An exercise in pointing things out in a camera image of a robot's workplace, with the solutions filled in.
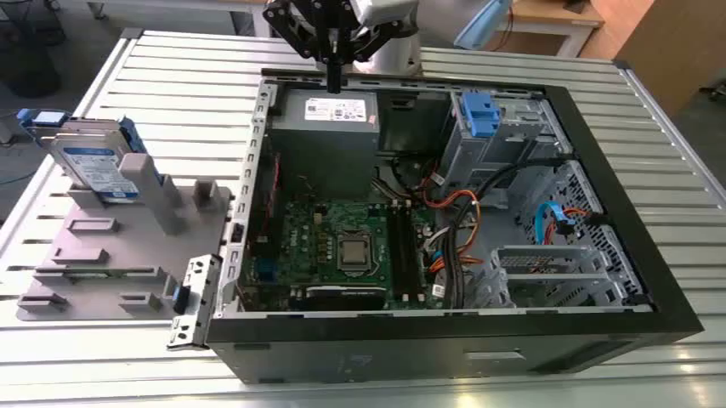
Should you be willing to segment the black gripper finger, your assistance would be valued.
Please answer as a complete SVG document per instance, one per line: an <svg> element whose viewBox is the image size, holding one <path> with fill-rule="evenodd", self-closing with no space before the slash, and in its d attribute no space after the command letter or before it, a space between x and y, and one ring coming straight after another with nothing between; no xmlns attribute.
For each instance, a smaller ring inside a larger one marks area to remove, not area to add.
<svg viewBox="0 0 726 408"><path fill-rule="evenodd" d="M329 93L336 91L336 54L329 41L329 30L316 28L309 31L301 26L294 1L266 1L262 18L268 25L290 45L304 59L313 59L324 66L325 87Z"/></svg>
<svg viewBox="0 0 726 408"><path fill-rule="evenodd" d="M336 93L347 75L409 76L420 68L417 28L401 20L384 23L352 35L340 30L335 41Z"/></svg>

